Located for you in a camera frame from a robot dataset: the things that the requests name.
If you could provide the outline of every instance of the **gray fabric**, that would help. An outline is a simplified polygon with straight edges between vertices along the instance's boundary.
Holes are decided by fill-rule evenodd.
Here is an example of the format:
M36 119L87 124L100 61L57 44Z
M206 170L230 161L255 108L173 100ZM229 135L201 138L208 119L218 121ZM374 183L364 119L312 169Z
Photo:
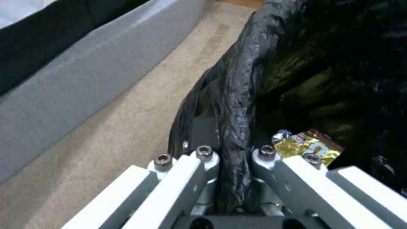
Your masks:
M136 83L192 31L210 1L151 0L0 98L0 182Z

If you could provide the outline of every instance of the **beige carpet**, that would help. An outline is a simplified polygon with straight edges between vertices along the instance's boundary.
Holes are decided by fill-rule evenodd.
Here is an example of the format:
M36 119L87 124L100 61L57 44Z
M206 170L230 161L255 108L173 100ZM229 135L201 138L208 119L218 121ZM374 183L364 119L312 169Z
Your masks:
M182 99L253 11L214 2L149 74L1 185L0 228L59 228L130 165L166 152Z

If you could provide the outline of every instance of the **wooden floor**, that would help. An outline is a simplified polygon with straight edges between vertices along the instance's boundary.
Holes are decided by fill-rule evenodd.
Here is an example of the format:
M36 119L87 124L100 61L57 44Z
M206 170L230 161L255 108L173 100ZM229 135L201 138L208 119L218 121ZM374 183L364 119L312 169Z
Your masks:
M251 7L255 9L258 9L264 2L264 0L218 0L218 1L241 5L245 7Z

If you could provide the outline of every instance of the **black metal plate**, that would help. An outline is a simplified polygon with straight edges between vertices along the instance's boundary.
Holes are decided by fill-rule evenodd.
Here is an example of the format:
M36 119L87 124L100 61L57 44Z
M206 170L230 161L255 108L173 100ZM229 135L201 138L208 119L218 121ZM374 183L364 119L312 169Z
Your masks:
M180 216L173 229L327 229L319 217Z

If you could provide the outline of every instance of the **hole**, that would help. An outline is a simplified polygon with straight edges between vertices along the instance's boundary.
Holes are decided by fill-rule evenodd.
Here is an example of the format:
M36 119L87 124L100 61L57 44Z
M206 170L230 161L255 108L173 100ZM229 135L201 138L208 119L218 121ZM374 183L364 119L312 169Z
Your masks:
M208 146L201 146L199 149L201 151L203 151L203 152L209 152L209 147Z
M264 145L261 147L261 150L266 152L272 152L274 151L274 148L271 145Z
M168 156L165 155L165 154L159 155L159 156L157 157L157 159L158 159L159 161L166 161L166 160L168 160Z
M290 182L286 181L284 186L285 186L285 189L287 191L291 192L291 184L290 184Z
M296 219L286 219L282 222L283 229L306 229L306 227Z
M199 217L192 221L190 229L214 229L212 222L204 217Z

